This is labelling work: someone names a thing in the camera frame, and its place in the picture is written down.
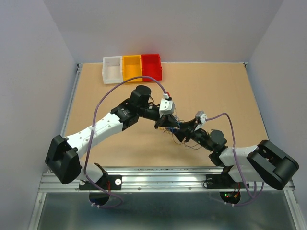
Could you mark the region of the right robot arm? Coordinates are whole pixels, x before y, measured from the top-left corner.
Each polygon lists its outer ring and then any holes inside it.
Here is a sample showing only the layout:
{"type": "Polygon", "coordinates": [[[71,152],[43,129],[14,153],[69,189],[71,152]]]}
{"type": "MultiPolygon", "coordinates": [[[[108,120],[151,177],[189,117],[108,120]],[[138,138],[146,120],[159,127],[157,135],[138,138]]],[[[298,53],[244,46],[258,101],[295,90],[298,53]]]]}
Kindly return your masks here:
{"type": "Polygon", "coordinates": [[[250,147],[228,147],[222,131],[213,129],[208,133],[199,121],[196,118],[181,123],[175,136],[180,142],[193,140],[207,149],[211,162],[226,170],[221,174],[221,183],[226,187],[241,182],[264,182],[282,190],[299,169],[297,161],[269,140],[250,147]]]}

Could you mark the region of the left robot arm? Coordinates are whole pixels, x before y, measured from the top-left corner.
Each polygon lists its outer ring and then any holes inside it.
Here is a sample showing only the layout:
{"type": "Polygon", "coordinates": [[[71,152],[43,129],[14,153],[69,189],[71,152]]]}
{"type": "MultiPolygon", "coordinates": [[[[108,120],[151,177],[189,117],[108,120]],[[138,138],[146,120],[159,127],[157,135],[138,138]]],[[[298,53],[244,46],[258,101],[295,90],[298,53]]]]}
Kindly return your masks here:
{"type": "Polygon", "coordinates": [[[62,184],[69,184],[75,179],[86,181],[87,176],[90,176],[90,183],[95,188],[103,188],[107,177],[102,167],[97,164],[89,166],[80,160],[89,147],[124,131],[137,123],[140,117],[153,120],[155,128],[178,126],[173,116],[175,104],[171,97],[165,93],[159,105],[151,105],[150,96],[151,89],[139,85],[128,99],[97,120],[94,125],[67,137],[55,136],[47,152],[46,165],[62,184]]]}

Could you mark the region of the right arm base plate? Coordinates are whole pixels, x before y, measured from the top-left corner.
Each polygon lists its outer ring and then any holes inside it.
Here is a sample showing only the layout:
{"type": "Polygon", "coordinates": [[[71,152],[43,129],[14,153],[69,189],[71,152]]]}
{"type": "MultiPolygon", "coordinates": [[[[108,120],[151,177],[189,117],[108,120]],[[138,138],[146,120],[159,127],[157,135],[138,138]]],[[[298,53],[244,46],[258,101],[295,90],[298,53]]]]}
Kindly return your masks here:
{"type": "Polygon", "coordinates": [[[202,186],[207,189],[245,188],[242,182],[235,182],[228,174],[206,174],[202,186]]]}

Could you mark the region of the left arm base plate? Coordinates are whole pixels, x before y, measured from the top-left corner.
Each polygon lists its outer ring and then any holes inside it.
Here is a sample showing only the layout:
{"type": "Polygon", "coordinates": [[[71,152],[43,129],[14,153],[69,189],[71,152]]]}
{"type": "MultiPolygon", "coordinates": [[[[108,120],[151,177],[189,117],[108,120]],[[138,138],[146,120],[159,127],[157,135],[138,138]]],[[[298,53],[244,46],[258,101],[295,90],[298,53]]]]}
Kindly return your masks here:
{"type": "MultiPolygon", "coordinates": [[[[115,174],[115,175],[107,175],[103,176],[102,179],[99,179],[96,184],[105,189],[105,190],[114,190],[118,191],[121,190],[122,188],[122,175],[115,174]]],[[[79,182],[79,190],[81,191],[91,191],[91,190],[96,190],[98,191],[99,189],[91,184],[88,181],[80,181],[79,182]]]]}

